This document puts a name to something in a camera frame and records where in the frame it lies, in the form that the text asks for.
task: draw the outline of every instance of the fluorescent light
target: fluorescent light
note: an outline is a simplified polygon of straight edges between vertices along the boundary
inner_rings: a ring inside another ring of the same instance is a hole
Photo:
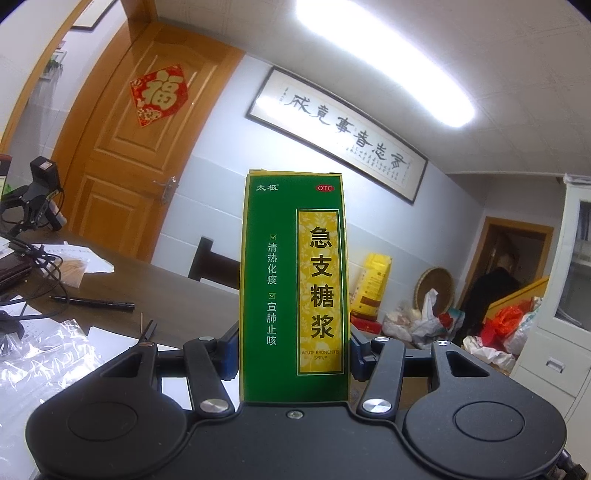
[[[439,121],[461,127],[474,117],[469,98],[449,75],[359,5],[298,0],[296,8],[307,28],[385,73]]]

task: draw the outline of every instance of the yellow package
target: yellow package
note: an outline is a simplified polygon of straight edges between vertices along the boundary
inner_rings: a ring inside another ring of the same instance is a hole
[[[377,320],[382,303],[392,257],[371,253],[365,259],[357,288],[351,298],[351,314],[368,320]]]

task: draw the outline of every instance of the drawer handle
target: drawer handle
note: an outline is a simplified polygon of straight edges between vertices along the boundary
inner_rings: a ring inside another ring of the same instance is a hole
[[[556,370],[559,374],[561,374],[564,371],[564,364],[556,360],[556,358],[548,358],[546,366],[550,367],[552,370]]]

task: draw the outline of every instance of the green box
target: green box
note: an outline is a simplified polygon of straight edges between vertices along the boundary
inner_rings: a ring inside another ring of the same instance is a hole
[[[340,174],[251,171],[240,282],[244,401],[347,400],[349,293]]]

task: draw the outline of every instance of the dark brown chair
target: dark brown chair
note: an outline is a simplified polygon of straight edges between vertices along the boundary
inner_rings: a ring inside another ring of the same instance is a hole
[[[201,237],[193,258],[189,278],[206,278],[230,288],[240,289],[240,262],[212,252],[213,240]]]

